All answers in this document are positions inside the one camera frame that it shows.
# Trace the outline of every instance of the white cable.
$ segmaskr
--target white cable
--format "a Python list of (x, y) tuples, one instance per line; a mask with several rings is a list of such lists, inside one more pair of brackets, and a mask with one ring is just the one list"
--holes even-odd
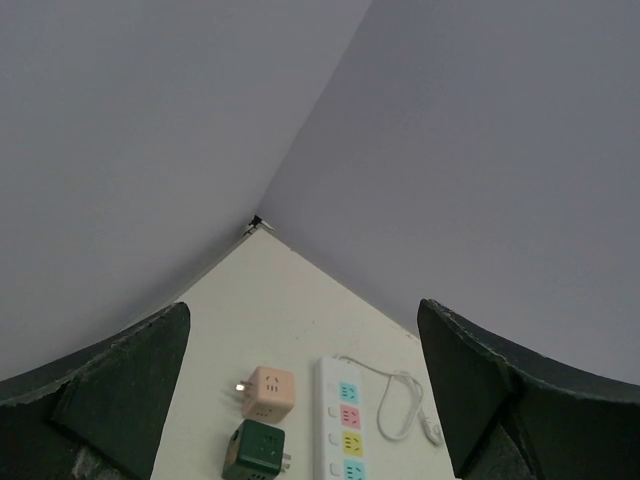
[[(380, 400), (380, 406), (378, 407), (378, 414), (376, 416), (376, 422), (378, 423), (378, 430), (380, 434), (389, 440), (390, 442), (400, 442), (407, 438), (409, 432), (411, 431), (411, 427), (416, 420), (416, 417), (420, 421), (420, 425), (422, 425), (422, 430), (424, 434), (427, 436), (427, 439), (434, 444), (435, 446), (440, 446), (444, 443), (444, 438), (442, 437), (442, 430), (440, 429), (440, 425), (431, 425), (431, 421), (425, 415), (424, 410), (422, 409), (422, 399), (424, 398), (424, 390), (420, 382), (418, 382), (414, 377), (411, 376), (408, 372), (383, 372), (382, 370), (378, 370), (377, 368), (373, 368), (365, 363), (356, 360), (355, 358), (346, 356), (346, 355), (336, 355), (337, 360), (345, 360), (347, 362), (352, 362), (360, 365), (361, 367), (366, 368), (378, 375), (382, 375), (388, 378), (387, 386), (384, 389), (384, 394), (382, 395), (382, 400)], [(409, 410), (409, 414), (407, 415), (404, 425), (400, 429), (400, 431), (391, 435), (387, 433), (384, 428), (382, 428), (382, 423), (380, 421), (380, 416), (382, 412), (382, 406), (384, 405), (384, 401), (387, 399), (387, 394), (389, 393), (389, 388), (391, 387), (391, 382), (393, 380), (397, 380), (400, 383), (403, 383), (411, 393), (411, 409)]]

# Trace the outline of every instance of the white power strip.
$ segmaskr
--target white power strip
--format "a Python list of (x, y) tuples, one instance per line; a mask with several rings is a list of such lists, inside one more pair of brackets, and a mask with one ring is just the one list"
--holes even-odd
[[(401, 442), (405, 440), (409, 436), (409, 432), (413, 427), (414, 423), (419, 423), (422, 427), (422, 431), (426, 435), (427, 439), (436, 447), (444, 444), (444, 438), (442, 436), (442, 430), (440, 429), (440, 425), (432, 424), (429, 417), (424, 413), (422, 408), (422, 400), (424, 399), (424, 388), (415, 377), (411, 376), (408, 372), (385, 372), (382, 370), (378, 370), (366, 363), (361, 362), (360, 360), (356, 360), (355, 358), (349, 357), (347, 355), (337, 355), (333, 358), (337, 360), (344, 360), (349, 363), (355, 363), (356, 365), (360, 365), (367, 370), (370, 370), (373, 373), (377, 373), (378, 375), (382, 375), (387, 378), (387, 386), (384, 389), (384, 394), (382, 395), (382, 400), (380, 400), (380, 406), (378, 407), (378, 414), (376, 416), (376, 422), (378, 423), (378, 430), (380, 431), (380, 435), (382, 435), (385, 439), (390, 442)], [(382, 412), (382, 406), (384, 405), (385, 400), (387, 399), (387, 394), (391, 389), (391, 383), (393, 380), (404, 384), (411, 394), (412, 405), (409, 409), (405, 422), (402, 426), (402, 429), (395, 434), (387, 432), (382, 427), (382, 422), (380, 420), (380, 414)]]
[(322, 357), (314, 390), (314, 480), (371, 480), (360, 370)]

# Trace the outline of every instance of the white table surface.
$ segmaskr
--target white table surface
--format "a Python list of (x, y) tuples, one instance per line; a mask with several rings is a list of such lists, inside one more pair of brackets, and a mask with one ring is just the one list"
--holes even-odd
[[(230, 435), (242, 422), (235, 384), (258, 365), (290, 370), (296, 406), (278, 425), (291, 469), (278, 478), (313, 480), (312, 365), (348, 354), (384, 370), (408, 370), (425, 387), (425, 411), (437, 414), (419, 340), (258, 230), (180, 299), (191, 334), (153, 472), (153, 480), (219, 479)], [(375, 415), (386, 380), (363, 371), (365, 448), (372, 480), (453, 479), (446, 447), (418, 425), (402, 443), (378, 433)], [(385, 424), (404, 420), (408, 394), (395, 385)]]

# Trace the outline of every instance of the green cube socket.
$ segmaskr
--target green cube socket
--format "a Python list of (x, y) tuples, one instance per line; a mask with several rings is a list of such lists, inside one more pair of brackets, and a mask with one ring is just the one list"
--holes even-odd
[(284, 432), (245, 420), (229, 440), (222, 468), (224, 480), (272, 480), (282, 469)]

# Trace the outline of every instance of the pink socket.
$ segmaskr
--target pink socket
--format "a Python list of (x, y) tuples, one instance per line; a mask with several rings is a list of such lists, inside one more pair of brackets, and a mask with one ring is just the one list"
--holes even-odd
[(346, 405), (340, 405), (340, 419), (342, 425), (360, 430), (360, 410)]

